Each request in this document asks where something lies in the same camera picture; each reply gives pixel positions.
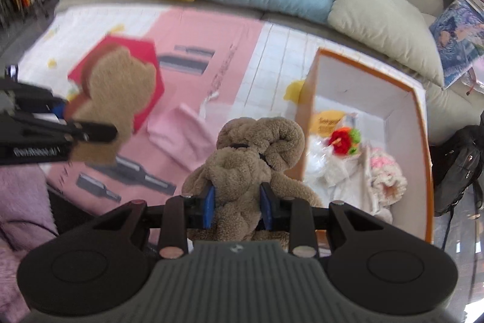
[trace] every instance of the yellow package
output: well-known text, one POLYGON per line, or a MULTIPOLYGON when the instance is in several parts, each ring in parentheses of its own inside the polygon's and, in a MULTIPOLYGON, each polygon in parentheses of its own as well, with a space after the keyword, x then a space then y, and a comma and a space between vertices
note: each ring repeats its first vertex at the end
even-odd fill
POLYGON ((338 122, 345 116, 344 111, 328 110, 314 114, 311 118, 309 133, 329 137, 335 131, 338 122))

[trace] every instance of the tan bear-shaped object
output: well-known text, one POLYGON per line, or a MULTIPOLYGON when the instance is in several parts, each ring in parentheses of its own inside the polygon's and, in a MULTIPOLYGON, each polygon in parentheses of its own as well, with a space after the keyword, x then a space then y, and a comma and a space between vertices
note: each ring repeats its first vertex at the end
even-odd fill
POLYGON ((277 238, 287 245, 287 233, 255 232, 261 219, 260 184, 270 183, 278 197, 300 197, 311 206, 321 207, 311 188, 283 173, 298 162, 304 144, 301 127, 286 118, 257 121, 238 118, 228 122, 218 135, 217 150, 183 184, 183 195, 198 195, 209 182, 215 187, 211 229, 190 230, 189 238, 216 241, 277 238))
POLYGON ((115 163, 116 154, 132 135, 135 114, 149 104, 156 86, 156 69, 110 43, 93 50, 82 69, 82 92, 64 111, 66 120, 113 124, 118 137, 109 144, 78 143, 73 162, 115 163))

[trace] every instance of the red paper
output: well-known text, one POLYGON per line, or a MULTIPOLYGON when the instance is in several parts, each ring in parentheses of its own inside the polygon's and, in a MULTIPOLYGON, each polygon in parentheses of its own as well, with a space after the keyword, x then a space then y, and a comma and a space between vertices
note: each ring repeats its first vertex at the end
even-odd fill
MULTIPOLYGON (((141 113, 138 113, 135 116, 135 121, 133 126, 134 126, 135 132, 137 132, 143 125, 148 115, 151 113, 151 110, 153 110, 154 105, 158 102, 158 100, 163 96, 163 93, 165 92, 165 85, 163 84, 160 67, 158 64, 158 60, 156 58, 156 51, 154 48, 154 44, 153 42, 146 41, 146 40, 129 39, 129 38, 123 38, 120 36, 108 35, 104 39, 102 39, 93 48, 93 50, 107 43, 117 43, 121 46, 124 46, 127 49, 129 49, 129 52, 131 53, 132 56, 139 59, 141 62, 152 63, 156 67, 156 88, 155 88, 155 92, 153 94, 152 100, 149 102, 149 105, 141 113)), ((77 66, 71 70, 71 72, 67 76, 69 80, 74 81, 79 86, 81 86, 82 68, 84 66, 84 63, 86 62, 87 56, 85 56, 77 64, 77 66)))

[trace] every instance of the box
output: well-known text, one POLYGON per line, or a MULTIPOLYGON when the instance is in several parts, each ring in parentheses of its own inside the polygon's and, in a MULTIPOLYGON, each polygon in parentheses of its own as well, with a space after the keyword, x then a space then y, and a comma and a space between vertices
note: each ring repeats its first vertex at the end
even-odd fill
MULTIPOLYGON (((151 113, 151 110, 153 110, 153 107, 165 93, 165 85, 163 84, 158 59, 156 58, 154 44, 152 41, 147 40, 107 35, 91 51, 94 51, 98 47, 104 46, 107 43, 116 43, 120 46, 126 47, 131 53, 131 56, 134 56, 134 58, 140 60, 141 62, 151 63, 156 68, 156 87, 152 99, 143 111, 135 115, 133 129, 135 132, 137 132, 143 125, 148 115, 151 113)), ((81 86, 82 68, 86 63, 86 59, 90 52, 69 72, 67 76, 70 81, 75 82, 79 87, 81 86)))
MULTIPOLYGON (((302 87, 295 120, 307 141, 314 113, 358 113, 362 139, 395 157, 408 180, 402 199, 391 206, 393 224, 432 242, 434 202, 424 91, 420 86, 417 92, 418 82, 391 69, 319 49, 302 87)), ((303 180, 305 162, 306 153, 287 175, 303 180)))

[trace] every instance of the red yarn flower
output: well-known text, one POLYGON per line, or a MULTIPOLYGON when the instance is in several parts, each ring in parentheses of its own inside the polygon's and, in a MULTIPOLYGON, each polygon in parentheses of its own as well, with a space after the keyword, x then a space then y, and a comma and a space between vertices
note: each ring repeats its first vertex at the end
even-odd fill
POLYGON ((347 130, 335 130, 331 135, 328 145, 333 146, 336 154, 346 155, 352 147, 353 141, 347 130))

